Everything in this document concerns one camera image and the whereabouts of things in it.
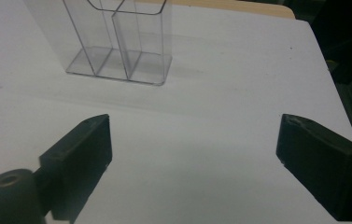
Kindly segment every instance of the plastic compartment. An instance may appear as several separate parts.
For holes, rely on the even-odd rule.
[[[170,0],[24,0],[67,73],[153,85],[172,61]]]

